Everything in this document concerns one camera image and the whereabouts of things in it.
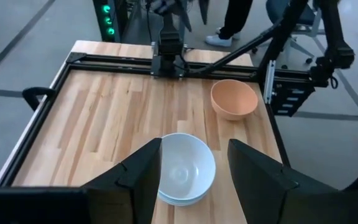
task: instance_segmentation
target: wooden table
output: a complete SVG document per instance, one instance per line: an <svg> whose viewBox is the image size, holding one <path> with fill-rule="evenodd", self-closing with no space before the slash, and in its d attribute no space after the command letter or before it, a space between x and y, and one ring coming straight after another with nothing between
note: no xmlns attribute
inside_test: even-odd
<svg viewBox="0 0 358 224"><path fill-rule="evenodd" d="M77 41L73 52L150 58L149 46ZM191 50L186 59L213 62L227 53ZM234 65L252 65L249 55ZM210 103L215 81L165 80L147 75L74 71L69 74L13 185L82 185L154 137L193 134L208 144L216 178L202 201L174 207L157 199L154 223L245 223L227 163L236 138L280 160L260 88L257 109L243 121L216 116Z"/></svg>

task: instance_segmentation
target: white bowl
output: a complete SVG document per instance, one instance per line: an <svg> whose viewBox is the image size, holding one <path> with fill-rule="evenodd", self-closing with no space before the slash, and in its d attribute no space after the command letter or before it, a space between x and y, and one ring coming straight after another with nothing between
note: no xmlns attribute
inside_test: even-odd
<svg viewBox="0 0 358 224"><path fill-rule="evenodd" d="M185 133L162 138L162 168L158 196L167 203L195 203L215 178L216 165L209 147Z"/></svg>

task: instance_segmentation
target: orange bowl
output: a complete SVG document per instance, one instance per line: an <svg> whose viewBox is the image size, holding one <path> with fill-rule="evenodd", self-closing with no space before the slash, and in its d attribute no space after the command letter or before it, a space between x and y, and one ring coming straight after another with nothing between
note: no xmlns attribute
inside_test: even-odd
<svg viewBox="0 0 358 224"><path fill-rule="evenodd" d="M212 86L211 102L216 114L230 121L244 119L258 105L258 96L246 83L220 80Z"/></svg>

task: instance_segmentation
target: shoe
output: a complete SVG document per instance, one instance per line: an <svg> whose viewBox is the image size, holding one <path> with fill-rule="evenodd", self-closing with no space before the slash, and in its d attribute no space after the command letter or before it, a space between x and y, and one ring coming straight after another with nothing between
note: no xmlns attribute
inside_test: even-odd
<svg viewBox="0 0 358 224"><path fill-rule="evenodd" d="M222 29L222 27L218 27L217 29L216 29L216 34L220 34L221 33L221 29ZM241 35L241 32L238 32L238 33L235 33L232 37L233 37L233 40L239 40L241 37L240 37L240 35Z"/></svg>
<svg viewBox="0 0 358 224"><path fill-rule="evenodd" d="M205 42L207 44L211 44L213 46L219 47L230 47L231 46L231 38L227 40L220 39L218 35L211 35L205 38Z"/></svg>

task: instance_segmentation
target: person's leg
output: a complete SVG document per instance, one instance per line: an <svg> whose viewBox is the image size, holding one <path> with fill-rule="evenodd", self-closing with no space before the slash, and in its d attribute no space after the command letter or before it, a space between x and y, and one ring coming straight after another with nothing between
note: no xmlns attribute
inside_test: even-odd
<svg viewBox="0 0 358 224"><path fill-rule="evenodd" d="M229 39L241 31L247 22L252 0L229 0L224 27L221 28L219 38Z"/></svg>

